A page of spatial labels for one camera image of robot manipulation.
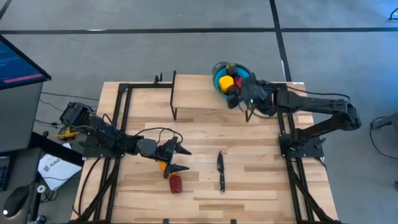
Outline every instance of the red object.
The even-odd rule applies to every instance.
[[[181,193],[182,191],[182,180],[180,176],[174,175],[169,178],[170,191],[173,194]]]
[[[235,80],[235,86],[237,86],[239,89],[241,89],[241,87],[242,87],[242,81],[243,81],[243,78],[242,78],[242,77],[239,78],[239,79],[237,79],[237,80]]]

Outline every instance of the wooden table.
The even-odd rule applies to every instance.
[[[118,85],[117,82],[104,84],[98,115],[107,113],[112,117]],[[304,89],[302,83],[288,85]],[[169,182],[163,179],[157,162],[126,155],[121,160],[112,223],[162,223],[164,218],[169,218],[171,223],[229,223],[231,219],[237,219],[238,223],[295,223],[287,170],[277,140],[277,119],[253,116],[246,123],[239,110],[186,108],[178,111],[177,121],[174,121],[169,105],[170,92],[171,89],[134,89],[126,133],[135,134],[144,128],[160,126],[172,128],[184,136],[182,145],[192,155],[174,156],[176,164],[190,168],[179,173],[183,192],[170,193]],[[294,114],[294,121],[298,128],[313,124],[312,115],[304,112]],[[148,131],[144,136],[157,139],[159,131]],[[171,137],[172,134],[164,131],[162,142]],[[219,151],[224,153],[224,195],[219,192],[216,169]],[[85,162],[75,208],[94,160]],[[303,162],[310,193],[329,216],[337,219],[325,168],[312,158],[303,158]],[[102,168],[103,159],[88,179],[83,208],[97,194]],[[306,218],[303,198],[299,195],[303,218]],[[101,218],[105,217],[107,204],[108,195],[105,195]]]

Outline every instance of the blue bowl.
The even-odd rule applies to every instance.
[[[228,95],[226,95],[225,93],[221,92],[220,90],[220,86],[218,85],[218,80],[220,80],[220,78],[226,76],[226,68],[225,66],[228,64],[229,62],[219,62],[217,63],[213,69],[213,84],[214,87],[216,88],[216,90],[221,94],[221,96],[223,96],[224,98],[227,99]],[[242,77],[242,78],[247,78],[250,76],[251,72],[249,69],[247,69],[245,66],[240,65],[238,63],[235,63],[235,65],[238,68],[238,76]]]

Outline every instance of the gray floor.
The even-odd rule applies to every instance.
[[[393,0],[276,0],[282,27],[398,27],[387,21]],[[0,30],[129,29],[159,27],[273,27],[268,1],[13,0]],[[328,176],[340,220],[345,223],[396,223],[398,161],[371,145],[369,123],[398,111],[396,58],[398,33],[283,34],[293,81],[310,91],[351,96],[363,127],[327,135]],[[104,34],[6,35],[53,76],[45,91],[99,98],[105,81],[152,80],[172,70],[210,74],[219,61],[239,62],[259,78],[283,81],[273,33],[258,34]],[[42,96],[64,108],[75,99]],[[95,105],[95,101],[85,101]],[[57,121],[60,112],[40,105],[37,119]],[[315,121],[325,119],[316,114]],[[35,126],[36,130],[46,130]],[[398,157],[392,128],[374,132],[386,154]],[[40,212],[49,222],[67,222],[78,180],[61,187],[55,202]]]

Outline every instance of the knife handle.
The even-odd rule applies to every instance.
[[[220,192],[225,193],[225,178],[224,172],[220,172]]]

